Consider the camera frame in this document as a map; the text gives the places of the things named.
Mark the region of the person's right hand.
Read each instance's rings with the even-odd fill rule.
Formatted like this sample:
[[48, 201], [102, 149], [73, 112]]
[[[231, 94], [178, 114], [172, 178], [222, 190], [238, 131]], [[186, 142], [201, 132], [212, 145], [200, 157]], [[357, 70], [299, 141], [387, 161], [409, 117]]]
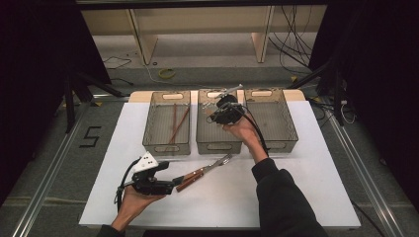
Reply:
[[255, 127], [251, 121], [245, 117], [242, 117], [235, 124], [225, 124], [222, 129], [230, 132], [248, 147], [255, 148], [260, 146], [259, 136]]

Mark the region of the aluminium floor rail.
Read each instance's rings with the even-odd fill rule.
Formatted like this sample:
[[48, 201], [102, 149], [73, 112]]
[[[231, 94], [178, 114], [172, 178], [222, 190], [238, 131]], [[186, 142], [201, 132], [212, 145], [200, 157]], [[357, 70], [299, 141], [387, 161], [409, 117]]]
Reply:
[[343, 106], [335, 100], [333, 102], [332, 119], [330, 121], [337, 137], [343, 146], [357, 177], [362, 184], [373, 208], [376, 211], [387, 237], [404, 237], [401, 225], [397, 222], [393, 211], [377, 187], [373, 176], [364, 164], [358, 150], [344, 127]]
[[52, 132], [43, 139], [35, 153], [35, 160], [24, 170], [18, 184], [6, 199], [7, 206], [23, 210], [11, 237], [29, 236], [89, 108], [89, 103], [80, 103], [75, 108], [75, 122], [70, 128], [67, 128], [67, 122], [64, 128], [58, 129], [56, 125], [52, 127]]

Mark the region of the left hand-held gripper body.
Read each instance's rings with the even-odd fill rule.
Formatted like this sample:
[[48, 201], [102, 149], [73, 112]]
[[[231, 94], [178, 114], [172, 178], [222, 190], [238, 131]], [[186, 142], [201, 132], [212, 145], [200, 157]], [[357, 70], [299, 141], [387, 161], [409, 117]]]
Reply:
[[148, 196], [164, 196], [172, 193], [175, 184], [172, 181], [159, 181], [155, 174], [158, 162], [151, 153], [146, 152], [133, 166], [133, 187], [142, 194]]

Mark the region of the light wooden desk frame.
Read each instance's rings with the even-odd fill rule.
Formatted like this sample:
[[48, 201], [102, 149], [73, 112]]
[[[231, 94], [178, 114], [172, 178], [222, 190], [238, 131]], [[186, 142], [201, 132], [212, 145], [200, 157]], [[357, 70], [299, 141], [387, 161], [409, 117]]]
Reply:
[[160, 35], [230, 33], [249, 33], [256, 60], [262, 63], [269, 33], [315, 33], [325, 11], [324, 5], [293, 5], [84, 10], [82, 16], [94, 36], [132, 36], [144, 64]]

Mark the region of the person's left hand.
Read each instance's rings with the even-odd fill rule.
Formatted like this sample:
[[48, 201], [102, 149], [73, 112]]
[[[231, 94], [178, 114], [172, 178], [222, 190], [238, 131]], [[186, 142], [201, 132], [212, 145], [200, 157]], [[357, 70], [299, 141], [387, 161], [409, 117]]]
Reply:
[[146, 196], [138, 193], [132, 186], [125, 188], [123, 202], [111, 226], [119, 232], [124, 231], [150, 204], [163, 196]]

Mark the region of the black tripod stand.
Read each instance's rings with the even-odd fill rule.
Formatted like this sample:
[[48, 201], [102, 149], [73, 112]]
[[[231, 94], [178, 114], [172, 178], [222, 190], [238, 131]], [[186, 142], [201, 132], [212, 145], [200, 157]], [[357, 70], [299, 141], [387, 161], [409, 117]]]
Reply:
[[93, 100], [93, 94], [88, 88], [89, 85], [94, 85], [117, 98], [128, 97], [127, 93], [118, 91], [84, 72], [69, 74], [64, 80], [64, 98], [67, 114], [66, 132], [72, 129], [76, 121], [73, 95], [76, 95], [83, 103], [90, 103]]

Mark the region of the brown wooden chopstick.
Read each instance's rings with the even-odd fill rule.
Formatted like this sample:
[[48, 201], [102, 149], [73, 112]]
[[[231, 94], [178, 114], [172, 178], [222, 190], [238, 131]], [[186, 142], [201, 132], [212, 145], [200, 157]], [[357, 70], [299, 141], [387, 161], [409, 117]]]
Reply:
[[176, 127], [177, 127], [177, 105], [173, 106], [173, 124], [172, 124], [172, 135], [169, 140], [169, 144], [173, 144], [176, 136]]
[[180, 129], [180, 127], [182, 126], [184, 120], [186, 119], [187, 115], [189, 114], [190, 108], [186, 108], [180, 122], [175, 126], [175, 129], [173, 131], [173, 134], [169, 140], [169, 144], [174, 144], [175, 143], [175, 139], [176, 139], [176, 135]]

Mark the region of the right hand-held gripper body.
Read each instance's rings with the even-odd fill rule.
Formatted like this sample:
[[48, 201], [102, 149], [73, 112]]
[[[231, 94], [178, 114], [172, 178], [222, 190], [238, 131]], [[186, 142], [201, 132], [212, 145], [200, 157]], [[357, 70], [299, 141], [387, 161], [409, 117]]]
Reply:
[[239, 84], [216, 96], [218, 99], [217, 109], [209, 115], [211, 121], [219, 124], [230, 124], [238, 122], [244, 116], [243, 106], [238, 103], [237, 97], [232, 95], [232, 92], [242, 88], [243, 85]]

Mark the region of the black metal stand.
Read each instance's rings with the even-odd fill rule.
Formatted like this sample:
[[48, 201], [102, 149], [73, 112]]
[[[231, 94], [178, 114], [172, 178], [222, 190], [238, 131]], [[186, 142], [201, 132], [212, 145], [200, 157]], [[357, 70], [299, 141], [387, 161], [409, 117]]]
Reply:
[[297, 89], [317, 77], [320, 78], [319, 85], [317, 86], [318, 95], [324, 95], [330, 89], [333, 89], [333, 116], [340, 125], [343, 125], [344, 121], [341, 113], [341, 102], [343, 100], [342, 78], [339, 74], [336, 59], [329, 59], [326, 63], [304, 76], [302, 79], [298, 79], [295, 83], [292, 83], [289, 86], [289, 89]]

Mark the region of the grey translucent plastic bin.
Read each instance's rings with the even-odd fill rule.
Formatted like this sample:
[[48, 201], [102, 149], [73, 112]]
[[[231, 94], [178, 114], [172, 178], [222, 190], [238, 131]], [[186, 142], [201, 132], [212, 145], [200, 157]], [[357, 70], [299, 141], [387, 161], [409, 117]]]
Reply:
[[269, 152], [291, 153], [298, 135], [284, 91], [280, 88], [246, 89], [244, 100]]
[[239, 154], [241, 151], [242, 142], [210, 119], [217, 110], [219, 99], [216, 96], [221, 92], [221, 89], [201, 89], [198, 92], [196, 142], [201, 155]]
[[[172, 135], [173, 106], [177, 105], [177, 124], [186, 108], [189, 114], [180, 127], [174, 144], [169, 144]], [[191, 153], [191, 92], [157, 91], [150, 100], [142, 145], [153, 156], [180, 156]]]

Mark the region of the black curtain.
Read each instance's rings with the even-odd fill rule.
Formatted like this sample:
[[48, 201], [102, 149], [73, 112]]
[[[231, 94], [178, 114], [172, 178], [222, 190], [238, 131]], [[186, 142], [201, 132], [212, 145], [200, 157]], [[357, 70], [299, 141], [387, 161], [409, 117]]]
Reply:
[[0, 205], [38, 148], [72, 72], [111, 82], [76, 0], [0, 0]]
[[380, 157], [419, 211], [419, 0], [326, 0], [309, 67], [339, 59], [346, 93]]

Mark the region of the wooden-handled metal fork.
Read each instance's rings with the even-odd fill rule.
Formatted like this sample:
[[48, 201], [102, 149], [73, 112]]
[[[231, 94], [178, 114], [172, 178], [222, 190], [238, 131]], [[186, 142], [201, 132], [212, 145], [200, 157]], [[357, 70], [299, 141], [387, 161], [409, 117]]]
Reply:
[[211, 169], [218, 167], [218, 166], [222, 166], [225, 165], [229, 162], [229, 160], [232, 158], [231, 154], [227, 154], [224, 157], [216, 160], [214, 163], [204, 166], [203, 168], [200, 168], [190, 174], [187, 174], [183, 177], [183, 180], [181, 182], [181, 185], [186, 184], [187, 182], [190, 182], [194, 179], [196, 179], [199, 176], [204, 175], [205, 173], [209, 172]]
[[184, 185], [179, 185], [179, 186], [177, 186], [176, 187], [176, 191], [179, 193], [179, 192], [181, 192], [182, 190], [184, 190], [185, 188], [187, 188], [188, 186], [190, 186], [191, 184], [193, 184], [194, 182], [196, 182], [198, 179], [200, 179], [200, 178], [202, 178], [204, 175], [202, 175], [202, 176], [199, 176], [199, 177], [197, 177], [196, 179], [194, 179], [194, 180], [192, 180], [192, 181], [190, 181], [190, 182], [187, 182], [186, 184], [184, 184]]

